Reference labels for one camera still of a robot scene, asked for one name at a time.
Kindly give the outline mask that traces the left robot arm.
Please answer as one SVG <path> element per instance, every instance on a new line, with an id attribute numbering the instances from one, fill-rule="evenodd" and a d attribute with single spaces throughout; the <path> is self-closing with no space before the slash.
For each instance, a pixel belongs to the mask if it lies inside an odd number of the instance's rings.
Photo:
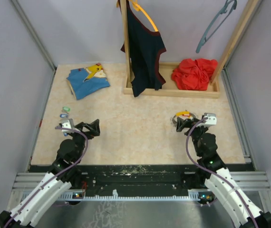
<path id="1" fill-rule="evenodd" d="M 34 190 L 15 208 L 0 213 L 0 227 L 35 227 L 65 191 L 82 184 L 81 170 L 77 165 L 87 151 L 88 141 L 100 135 L 99 119 L 78 124 L 66 119 L 56 129 L 69 135 L 69 138 L 61 142 L 56 159 Z"/>

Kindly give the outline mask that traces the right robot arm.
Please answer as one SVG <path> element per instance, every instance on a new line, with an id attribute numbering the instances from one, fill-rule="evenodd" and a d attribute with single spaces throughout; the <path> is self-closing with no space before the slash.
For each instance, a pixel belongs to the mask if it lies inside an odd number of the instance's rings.
<path id="1" fill-rule="evenodd" d="M 208 132 L 217 124 L 215 114 L 205 113 L 201 119 L 191 114 L 183 119 L 174 117 L 176 131 L 187 129 L 186 141 L 192 141 L 197 161 L 191 162 L 198 168 L 196 184 L 208 188 L 227 211 L 236 228 L 271 228 L 271 213 L 256 206 L 232 178 L 229 169 L 217 153 L 216 136 Z"/>

